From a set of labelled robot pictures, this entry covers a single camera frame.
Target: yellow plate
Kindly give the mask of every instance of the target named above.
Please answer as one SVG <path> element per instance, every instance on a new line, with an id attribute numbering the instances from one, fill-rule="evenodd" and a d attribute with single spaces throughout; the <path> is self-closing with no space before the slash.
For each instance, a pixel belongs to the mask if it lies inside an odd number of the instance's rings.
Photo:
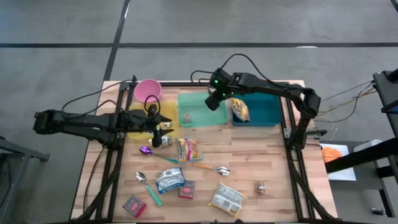
<path id="1" fill-rule="evenodd" d="M 157 103 L 147 103 L 147 108 L 150 105 L 157 105 Z M 130 110 L 144 110 L 144 104 L 143 103 L 136 103 L 134 105 L 130 106 Z M 176 138 L 178 136 L 178 113 L 177 113 L 177 102 L 161 102 L 160 103 L 160 113 L 162 116 L 165 116 L 166 118 L 172 119 L 172 126 L 170 128 L 164 127 L 164 122 L 160 123 L 160 127 L 162 129 L 167 130 L 167 129 L 174 129 L 171 133 L 168 133 L 168 136 L 171 136 L 172 139 Z M 135 140 L 143 140 L 143 139 L 152 139 L 153 134 L 149 133 L 128 133 L 127 134 L 129 138 L 135 139 Z"/>

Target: gray floor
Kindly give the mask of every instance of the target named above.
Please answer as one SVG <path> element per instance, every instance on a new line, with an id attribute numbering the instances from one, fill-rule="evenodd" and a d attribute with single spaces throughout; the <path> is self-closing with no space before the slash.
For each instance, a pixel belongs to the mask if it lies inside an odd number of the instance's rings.
<path id="1" fill-rule="evenodd" d="M 0 1 L 0 43 L 112 42 L 123 0 Z M 398 42 L 398 13 L 389 0 L 179 1 L 134 0 L 121 42 Z M 302 79 L 322 97 L 398 66 L 397 48 L 327 49 L 119 49 L 111 80 L 188 80 L 195 69 L 214 70 L 231 54 L 248 54 L 269 78 Z M 31 162 L 13 213 L 15 222 L 68 219 L 87 141 L 66 134 L 34 133 L 34 112 L 59 109 L 66 101 L 99 90 L 110 49 L 0 49 L 0 135 L 51 153 L 48 163 Z M 235 58 L 229 72 L 255 70 Z M 352 91 L 322 104 L 326 109 L 358 94 Z M 93 108 L 98 96 L 70 105 Z M 349 115 L 353 105 L 328 115 Z M 393 137 L 380 113 L 377 94 L 359 100 L 355 114 L 331 129 L 329 140 L 365 141 Z M 397 186 L 391 182 L 395 198 Z M 340 218 L 396 223 L 375 217 L 372 191 L 334 190 Z"/>

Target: spoon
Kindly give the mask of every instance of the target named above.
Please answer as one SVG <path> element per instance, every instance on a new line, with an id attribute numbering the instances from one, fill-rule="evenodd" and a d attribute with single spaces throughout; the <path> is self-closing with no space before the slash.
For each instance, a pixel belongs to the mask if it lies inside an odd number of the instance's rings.
<path id="1" fill-rule="evenodd" d="M 211 170 L 216 170 L 219 174 L 223 175 L 223 176 L 229 176 L 231 175 L 231 171 L 228 167 L 219 167 L 219 168 L 214 168 L 211 167 L 209 165 L 204 165 L 204 164 L 200 164 L 200 163 L 194 163 L 193 166 L 195 167 L 200 167 L 200 168 L 205 168 L 205 169 L 211 169 Z"/>
<path id="2" fill-rule="evenodd" d="M 143 155 L 146 155 L 146 156 L 154 155 L 154 156 L 157 156 L 157 157 L 159 157 L 159 158 L 165 159 L 165 160 L 167 160 L 167 161 L 169 161 L 169 162 L 172 162 L 172 163 L 174 163 L 174 164 L 179 164 L 179 162 L 178 162 L 176 159 L 171 159 L 171 158 L 167 158 L 167 157 L 165 157 L 165 156 L 159 155 L 159 154 L 154 154 L 154 152 L 150 149 L 150 147 L 147 147 L 147 146 L 141 146 L 141 147 L 139 148 L 139 151 L 140 151 Z"/>
<path id="3" fill-rule="evenodd" d="M 145 177 L 145 175 L 142 172 L 137 172 L 136 173 L 136 177 L 138 182 L 145 184 L 145 186 L 147 187 L 147 190 L 150 193 L 150 196 L 152 196 L 152 198 L 154 199 L 154 201 L 156 202 L 156 204 L 158 206 L 162 206 L 162 201 L 160 200 L 160 198 L 158 198 L 158 196 L 155 194 L 155 192 L 151 189 L 151 187 L 147 184 L 147 178 Z"/>

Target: small jar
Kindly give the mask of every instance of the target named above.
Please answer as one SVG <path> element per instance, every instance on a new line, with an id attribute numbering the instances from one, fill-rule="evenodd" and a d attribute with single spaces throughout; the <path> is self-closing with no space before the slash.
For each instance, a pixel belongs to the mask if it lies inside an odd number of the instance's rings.
<path id="1" fill-rule="evenodd" d="M 257 184 L 256 184 L 256 192 L 259 195 L 266 194 L 266 186 L 264 185 L 263 182 L 257 182 Z"/>

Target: pink cup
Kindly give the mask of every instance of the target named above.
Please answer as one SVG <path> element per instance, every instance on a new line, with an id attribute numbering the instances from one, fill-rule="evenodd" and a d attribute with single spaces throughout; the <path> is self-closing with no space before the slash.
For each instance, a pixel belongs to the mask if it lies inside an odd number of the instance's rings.
<path id="1" fill-rule="evenodd" d="M 160 95 L 162 94 L 162 86 L 160 83 L 156 80 L 153 79 L 146 79 L 141 82 L 139 82 L 136 87 L 134 88 L 134 96 L 137 98 L 137 100 L 141 102 L 145 102 L 145 99 L 150 96 L 154 95 L 158 99 Z M 147 102 L 153 102 L 156 99 L 154 97 L 150 97 Z"/>

